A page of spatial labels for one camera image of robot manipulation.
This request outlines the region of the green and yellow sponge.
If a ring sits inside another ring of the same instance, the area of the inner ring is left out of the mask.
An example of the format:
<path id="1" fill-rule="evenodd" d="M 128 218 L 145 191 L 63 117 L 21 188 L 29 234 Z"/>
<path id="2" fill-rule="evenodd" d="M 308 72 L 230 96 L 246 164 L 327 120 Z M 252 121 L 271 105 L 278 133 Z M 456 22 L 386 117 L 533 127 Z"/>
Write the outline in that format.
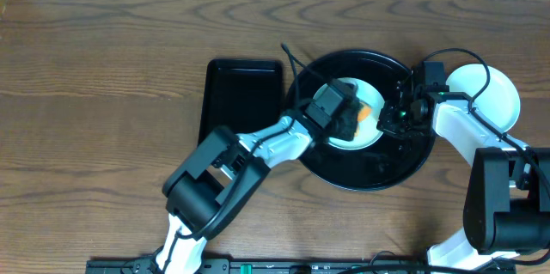
<path id="1" fill-rule="evenodd" d="M 360 103 L 360 109 L 357 114 L 357 128 L 355 130 L 354 136 L 357 137 L 360 132 L 360 125 L 363 121 L 365 121 L 370 114 L 372 113 L 372 108 L 369 104 L 366 104 L 364 102 Z"/>

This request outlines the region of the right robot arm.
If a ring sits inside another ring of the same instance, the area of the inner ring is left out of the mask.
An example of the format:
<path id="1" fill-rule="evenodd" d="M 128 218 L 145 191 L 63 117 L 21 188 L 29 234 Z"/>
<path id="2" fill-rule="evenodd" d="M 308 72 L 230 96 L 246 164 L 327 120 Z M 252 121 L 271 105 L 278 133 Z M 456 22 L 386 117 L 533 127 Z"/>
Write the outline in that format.
<path id="1" fill-rule="evenodd" d="M 428 264 L 472 271 L 490 263 L 539 265 L 522 254 L 549 250 L 549 150 L 532 148 L 497 127 L 475 94 L 453 91 L 442 81 L 401 81 L 378 122 L 392 137 L 447 140 L 471 167 L 463 227 L 429 248 Z"/>

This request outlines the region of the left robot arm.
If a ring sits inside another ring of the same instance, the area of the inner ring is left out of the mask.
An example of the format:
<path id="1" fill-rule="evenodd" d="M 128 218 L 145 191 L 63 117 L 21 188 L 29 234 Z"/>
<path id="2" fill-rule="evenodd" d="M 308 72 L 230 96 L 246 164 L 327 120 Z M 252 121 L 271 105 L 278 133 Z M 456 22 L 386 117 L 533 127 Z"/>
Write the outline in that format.
<path id="1" fill-rule="evenodd" d="M 196 272 L 207 241 L 235 219 L 273 167 L 328 137 L 351 141 L 371 111 L 357 97 L 321 94 L 298 102 L 260 131 L 215 128 L 162 187 L 168 234 L 153 271 Z"/>

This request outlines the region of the light blue plate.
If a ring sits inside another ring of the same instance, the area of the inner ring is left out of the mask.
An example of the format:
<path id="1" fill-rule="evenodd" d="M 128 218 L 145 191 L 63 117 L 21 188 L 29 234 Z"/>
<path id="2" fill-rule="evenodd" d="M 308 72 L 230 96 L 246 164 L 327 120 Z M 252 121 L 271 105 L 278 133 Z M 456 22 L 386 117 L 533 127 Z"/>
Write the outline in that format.
<path id="1" fill-rule="evenodd" d="M 489 66 L 490 82 L 474 104 L 501 131 L 509 131 L 521 112 L 519 93 L 513 82 L 501 71 Z M 454 70 L 447 78 L 451 92 L 464 92 L 474 97 L 486 83 L 482 64 L 466 64 Z"/>
<path id="2" fill-rule="evenodd" d="M 330 137 L 327 143 L 334 148 L 343 150 L 365 149 L 374 144 L 382 136 L 382 132 L 376 127 L 385 100 L 375 87 L 363 80 L 352 77 L 341 77 L 340 81 L 355 84 L 357 86 L 357 97 L 361 102 L 371 106 L 372 113 L 361 123 L 359 135 L 354 137 L 350 142 Z"/>

